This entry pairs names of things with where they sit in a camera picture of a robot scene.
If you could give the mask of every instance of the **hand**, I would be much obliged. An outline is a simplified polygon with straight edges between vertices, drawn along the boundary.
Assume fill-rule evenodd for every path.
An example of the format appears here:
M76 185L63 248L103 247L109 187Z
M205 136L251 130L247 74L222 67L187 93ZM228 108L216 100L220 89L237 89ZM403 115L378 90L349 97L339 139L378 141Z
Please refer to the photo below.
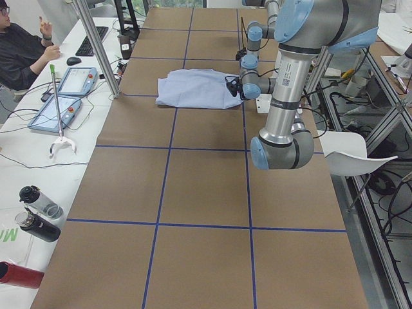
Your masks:
M43 21L43 18L39 16L40 20L40 32L44 37L52 37L53 26L48 21Z
M51 45L44 50L43 56L47 61L51 61L58 59L60 54L60 48L57 45Z

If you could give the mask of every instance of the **keyboard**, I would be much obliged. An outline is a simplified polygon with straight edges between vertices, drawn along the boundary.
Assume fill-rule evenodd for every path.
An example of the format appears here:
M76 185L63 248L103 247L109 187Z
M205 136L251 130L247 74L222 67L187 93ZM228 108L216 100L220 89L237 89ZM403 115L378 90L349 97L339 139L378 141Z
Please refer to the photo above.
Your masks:
M109 30L109 27L105 26L97 26L96 27L98 35L100 36L100 40L103 41L104 36ZM91 43L89 38L86 36L80 45L79 49L76 51L76 56L93 56L95 53L93 53L93 48L91 47Z

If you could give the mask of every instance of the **light blue cloth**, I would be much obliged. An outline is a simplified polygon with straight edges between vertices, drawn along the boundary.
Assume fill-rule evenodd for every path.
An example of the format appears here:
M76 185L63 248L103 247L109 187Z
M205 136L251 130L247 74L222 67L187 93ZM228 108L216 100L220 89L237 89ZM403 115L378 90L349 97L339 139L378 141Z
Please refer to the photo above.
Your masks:
M156 104L177 108L226 109L242 103L239 94L233 97L226 88L229 74L209 70L172 71L158 80Z

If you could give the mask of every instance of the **computer mouse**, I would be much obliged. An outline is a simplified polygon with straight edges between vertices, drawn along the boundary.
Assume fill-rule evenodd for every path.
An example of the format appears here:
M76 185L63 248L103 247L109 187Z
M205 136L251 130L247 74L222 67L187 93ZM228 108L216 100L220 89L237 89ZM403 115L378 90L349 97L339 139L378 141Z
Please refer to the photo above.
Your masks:
M67 59L66 63L68 66L72 66L74 64L78 64L82 62L82 59L78 58L78 57L70 57Z

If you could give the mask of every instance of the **glasses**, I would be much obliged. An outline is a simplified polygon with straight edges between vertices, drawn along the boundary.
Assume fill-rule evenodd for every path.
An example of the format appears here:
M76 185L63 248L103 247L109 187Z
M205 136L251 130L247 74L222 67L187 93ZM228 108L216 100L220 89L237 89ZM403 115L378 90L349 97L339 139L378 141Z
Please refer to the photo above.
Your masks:
M7 16L10 13L10 8L6 6L5 8L0 8L1 15Z

